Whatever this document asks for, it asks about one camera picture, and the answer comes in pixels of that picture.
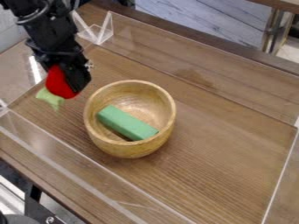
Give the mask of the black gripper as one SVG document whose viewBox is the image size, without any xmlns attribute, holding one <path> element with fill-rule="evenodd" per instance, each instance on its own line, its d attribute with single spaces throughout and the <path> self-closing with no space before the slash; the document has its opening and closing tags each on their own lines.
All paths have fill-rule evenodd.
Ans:
<svg viewBox="0 0 299 224">
<path fill-rule="evenodd" d="M 65 3 L 16 3 L 16 23 L 29 38 L 25 44 L 44 71 L 60 64 L 67 84 L 79 93 L 91 82 L 89 60 L 76 41 L 79 31 Z"/>
</svg>

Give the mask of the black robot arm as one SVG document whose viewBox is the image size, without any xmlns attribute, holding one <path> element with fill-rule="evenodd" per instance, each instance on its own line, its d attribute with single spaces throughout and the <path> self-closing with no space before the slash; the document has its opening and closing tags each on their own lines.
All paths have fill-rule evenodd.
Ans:
<svg viewBox="0 0 299 224">
<path fill-rule="evenodd" d="M 73 98 L 89 84 L 91 74 L 71 9 L 61 0 L 0 0 L 0 5 L 26 31 L 25 45 L 47 72 L 47 90 Z"/>
</svg>

